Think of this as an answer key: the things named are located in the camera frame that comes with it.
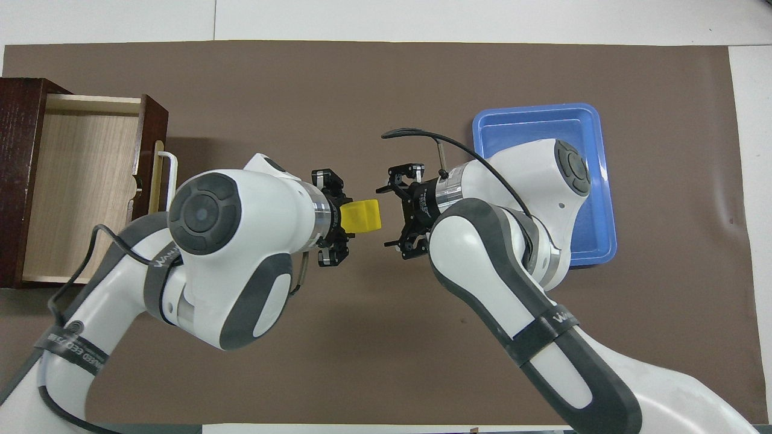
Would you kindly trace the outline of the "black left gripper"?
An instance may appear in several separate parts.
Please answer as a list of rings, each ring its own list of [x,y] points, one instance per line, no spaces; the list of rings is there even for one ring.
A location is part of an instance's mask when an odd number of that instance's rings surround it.
[[[320,248],[318,253],[319,267],[338,266],[347,258],[349,248],[347,243],[352,238],[352,233],[345,233],[342,228],[342,214],[340,207],[345,203],[352,203],[353,198],[344,193],[344,182],[330,168],[315,169],[311,171],[312,184],[325,195],[331,206],[331,222],[323,237],[317,240]]]

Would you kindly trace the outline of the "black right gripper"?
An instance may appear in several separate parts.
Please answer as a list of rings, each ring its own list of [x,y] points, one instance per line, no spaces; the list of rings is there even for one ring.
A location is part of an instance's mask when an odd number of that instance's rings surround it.
[[[441,214],[437,204],[438,178],[423,181],[425,165],[408,163],[392,166],[388,170],[387,184],[375,190],[377,194],[390,190],[402,200],[405,225],[398,240],[384,242],[384,247],[394,247],[403,259],[413,259],[428,254],[428,228]]]

